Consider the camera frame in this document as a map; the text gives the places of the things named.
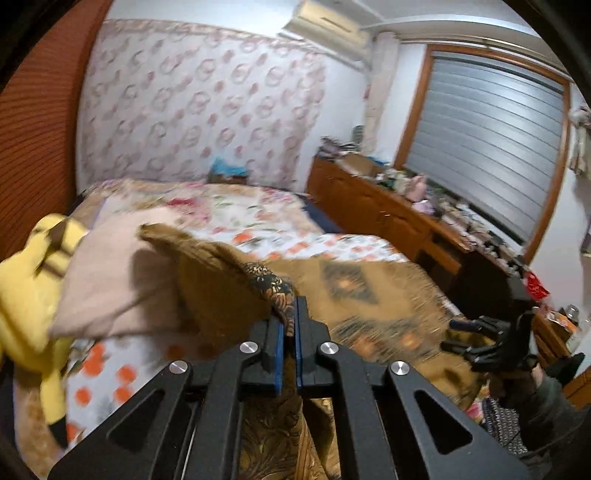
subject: floral bedsheet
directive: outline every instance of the floral bedsheet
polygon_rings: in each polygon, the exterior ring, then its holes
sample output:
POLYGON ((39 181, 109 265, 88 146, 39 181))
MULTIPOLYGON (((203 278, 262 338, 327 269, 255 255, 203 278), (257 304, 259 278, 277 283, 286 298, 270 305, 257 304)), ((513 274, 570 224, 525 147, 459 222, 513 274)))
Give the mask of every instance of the floral bedsheet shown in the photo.
MULTIPOLYGON (((390 243, 369 235, 317 235, 291 231, 193 230, 198 238, 236 246, 258 259, 321 255, 335 260, 407 261, 390 243)), ((101 342, 77 340, 67 374, 67 432, 70 447, 142 388, 174 359, 199 358, 199 338, 186 333, 128 335, 101 342)))
POLYGON ((297 195, 266 187, 231 184, 109 180, 92 190, 76 209, 74 217, 92 226, 117 213, 163 205, 183 215, 182 228, 322 233, 304 211, 304 204, 297 195))

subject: cardboard box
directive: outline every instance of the cardboard box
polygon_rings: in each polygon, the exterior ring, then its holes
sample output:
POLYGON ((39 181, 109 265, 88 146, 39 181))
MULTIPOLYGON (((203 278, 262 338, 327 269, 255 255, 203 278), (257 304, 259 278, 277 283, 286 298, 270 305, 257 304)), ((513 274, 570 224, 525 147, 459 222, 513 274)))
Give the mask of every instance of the cardboard box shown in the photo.
POLYGON ((383 165, 359 153, 347 153, 342 161, 360 175, 367 177, 374 178, 378 173, 382 173, 385 170, 383 165))

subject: red package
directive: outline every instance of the red package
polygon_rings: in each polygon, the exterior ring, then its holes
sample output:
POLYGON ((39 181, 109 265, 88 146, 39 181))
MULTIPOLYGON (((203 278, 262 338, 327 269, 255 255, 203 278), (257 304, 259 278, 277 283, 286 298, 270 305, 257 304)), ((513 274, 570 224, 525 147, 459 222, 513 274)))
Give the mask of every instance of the red package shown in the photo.
POLYGON ((544 288, 540 279, 532 271, 525 274, 525 287, 536 301, 542 301, 550 295, 550 292, 544 288))

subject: wooden window frame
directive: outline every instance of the wooden window frame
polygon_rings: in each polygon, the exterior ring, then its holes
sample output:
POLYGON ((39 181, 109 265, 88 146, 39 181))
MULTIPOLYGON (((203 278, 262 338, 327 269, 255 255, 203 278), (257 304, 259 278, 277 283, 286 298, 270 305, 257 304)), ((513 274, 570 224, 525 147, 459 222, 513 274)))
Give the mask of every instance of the wooden window frame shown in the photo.
POLYGON ((560 147, 558 148, 558 159, 556 161, 556 167, 554 169, 554 174, 550 182, 550 189, 548 190, 548 195, 546 196, 544 206, 542 207, 540 218, 538 219, 538 222, 535 225, 534 232, 530 236, 527 246, 525 247, 525 252, 523 254, 525 263, 529 264, 533 260, 534 255, 537 252, 538 247, 542 242, 542 239, 544 238, 544 234, 546 233, 548 225, 552 220, 552 216, 554 215, 554 210, 556 208, 556 202, 558 201, 558 196, 560 194, 560 189, 562 187, 562 181, 564 179, 564 171, 566 169, 567 155, 569 150, 570 134, 570 82, 566 78, 557 74, 556 72, 553 72, 552 70, 546 69, 545 67, 537 63, 524 60, 520 57, 515 57, 509 53, 487 50, 485 48, 465 47, 459 45, 428 45, 427 51, 425 53, 425 60, 423 61, 423 68, 421 70, 421 74, 418 81, 417 91, 414 96, 413 107, 411 108, 406 128, 402 136, 402 141, 400 142, 400 147, 398 148, 398 153, 396 154, 396 158, 394 160, 394 168, 398 170, 404 167, 404 164, 406 163, 408 154, 410 152, 410 148, 413 144, 414 136, 417 132, 418 122, 421 118, 425 97, 427 96, 427 89, 429 87, 429 82, 431 80, 431 72, 433 71, 433 52, 436 51, 465 53, 469 55, 475 55, 478 57, 486 57, 488 59, 502 60, 508 63, 512 63, 513 65, 523 67, 532 72, 536 72, 544 77, 554 80, 555 82, 561 84, 564 87, 562 134, 560 138, 560 147))

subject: metal screw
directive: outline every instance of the metal screw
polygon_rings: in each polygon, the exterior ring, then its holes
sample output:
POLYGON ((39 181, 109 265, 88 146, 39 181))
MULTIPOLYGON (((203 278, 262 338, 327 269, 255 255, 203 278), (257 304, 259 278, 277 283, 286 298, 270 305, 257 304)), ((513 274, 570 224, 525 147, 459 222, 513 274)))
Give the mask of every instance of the metal screw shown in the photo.
POLYGON ((243 342, 240 344, 240 351, 242 353, 254 353, 258 350, 258 345, 255 342, 243 342))
POLYGON ((334 355, 339 351, 339 345, 334 342, 324 342, 320 345, 320 351, 326 353, 326 355, 334 355))
POLYGON ((175 360, 168 366, 170 372, 174 373, 175 375, 185 373, 187 368, 189 368, 189 366, 185 360, 175 360))
POLYGON ((398 360, 397 362, 390 364, 390 370, 394 375, 406 375, 410 372, 410 367, 408 366, 408 363, 398 360))

